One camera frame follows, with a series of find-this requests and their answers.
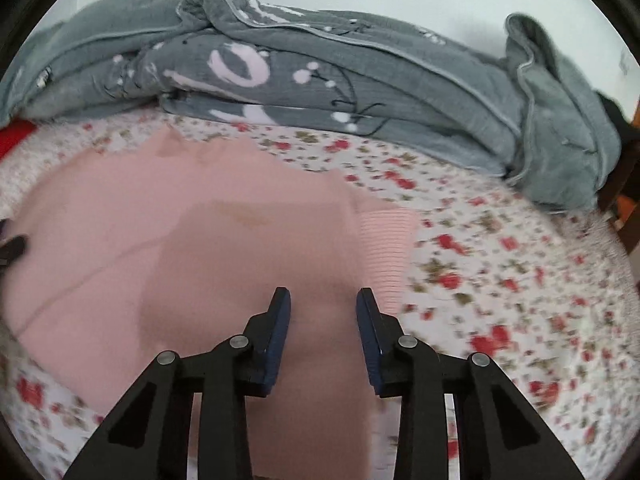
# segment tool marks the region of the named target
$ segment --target folded blanket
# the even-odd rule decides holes
[[[413,212],[337,172],[168,129],[135,153],[84,152],[36,186],[11,225],[31,245],[5,278],[4,316],[44,369],[105,413],[159,351],[209,351],[286,286],[278,383],[248,404],[254,471],[364,480],[374,396],[354,300],[372,285],[398,309],[416,229]]]
[[[508,177],[550,210],[590,208],[620,140],[532,18],[505,59],[408,23],[258,0],[102,0],[35,34],[0,82],[0,127],[165,110],[397,142]]]

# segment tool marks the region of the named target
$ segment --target blue gripper pad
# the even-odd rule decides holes
[[[380,395],[382,392],[382,375],[380,373],[382,348],[380,348],[374,319],[372,318],[372,315],[376,313],[380,316],[371,289],[361,289],[356,298],[356,318],[358,320],[358,329],[360,330],[360,341],[362,342],[364,360],[367,364],[369,384],[373,386],[376,395]]]
[[[269,311],[271,311],[272,308],[275,310],[275,320],[273,321],[271,338],[265,350],[263,379],[264,390],[267,395],[271,392],[278,378],[282,351],[284,350],[284,343],[287,339],[287,332],[289,331],[291,294],[286,288],[276,290]]]

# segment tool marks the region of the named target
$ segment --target silver screw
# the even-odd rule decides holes
[[[489,356],[486,354],[477,353],[473,354],[473,356],[471,357],[471,361],[476,366],[488,366],[491,362],[491,359],[489,359]]]
[[[418,340],[412,335],[403,335],[398,338],[398,344],[402,348],[415,348],[418,346]]]
[[[231,348],[244,348],[249,344],[249,339],[244,335],[235,335],[229,340]]]
[[[171,350],[165,350],[158,354],[158,362],[161,365],[170,365],[175,361],[175,354]]]

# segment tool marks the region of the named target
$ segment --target pink fabric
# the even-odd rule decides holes
[[[248,405],[254,472],[364,479],[373,393],[354,300],[372,286],[398,310],[416,227],[337,172],[168,128],[135,153],[84,152],[34,188],[12,224],[31,244],[4,314],[41,366],[105,413],[159,351],[208,351],[286,286],[280,377]]]

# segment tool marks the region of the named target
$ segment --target ribbed hem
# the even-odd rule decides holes
[[[372,288],[380,312],[398,314],[418,216],[398,208],[361,213],[359,218],[365,286]]]

